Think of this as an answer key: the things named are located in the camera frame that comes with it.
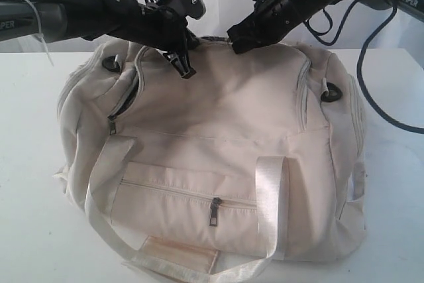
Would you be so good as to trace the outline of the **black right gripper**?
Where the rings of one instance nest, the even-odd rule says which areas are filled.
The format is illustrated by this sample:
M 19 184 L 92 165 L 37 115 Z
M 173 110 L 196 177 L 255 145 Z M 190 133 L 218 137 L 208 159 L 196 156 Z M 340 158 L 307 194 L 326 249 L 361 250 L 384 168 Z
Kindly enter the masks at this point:
M 244 54 L 281 41 L 295 27 L 326 7 L 331 0 L 263 0 L 240 23 L 227 30 L 235 54 Z

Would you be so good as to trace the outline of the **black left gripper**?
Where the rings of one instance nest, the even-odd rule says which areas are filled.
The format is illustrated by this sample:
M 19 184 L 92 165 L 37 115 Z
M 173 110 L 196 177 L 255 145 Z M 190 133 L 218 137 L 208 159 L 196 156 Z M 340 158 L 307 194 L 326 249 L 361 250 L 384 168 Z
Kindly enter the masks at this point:
M 109 36 L 165 51 L 163 57 L 182 79 L 188 80 L 196 74 L 189 61 L 194 34 L 188 30 L 186 19 L 173 9 L 136 3 L 118 22 Z

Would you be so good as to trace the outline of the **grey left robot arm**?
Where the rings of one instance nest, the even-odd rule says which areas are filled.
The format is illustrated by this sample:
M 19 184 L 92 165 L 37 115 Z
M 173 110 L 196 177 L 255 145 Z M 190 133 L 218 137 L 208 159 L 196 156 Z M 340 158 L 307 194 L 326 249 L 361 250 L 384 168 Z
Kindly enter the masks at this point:
M 195 74 L 197 45 L 187 18 L 205 14 L 202 0 L 1 0 L 1 40 L 37 36 L 45 43 L 103 35 L 163 51 L 183 79 Z

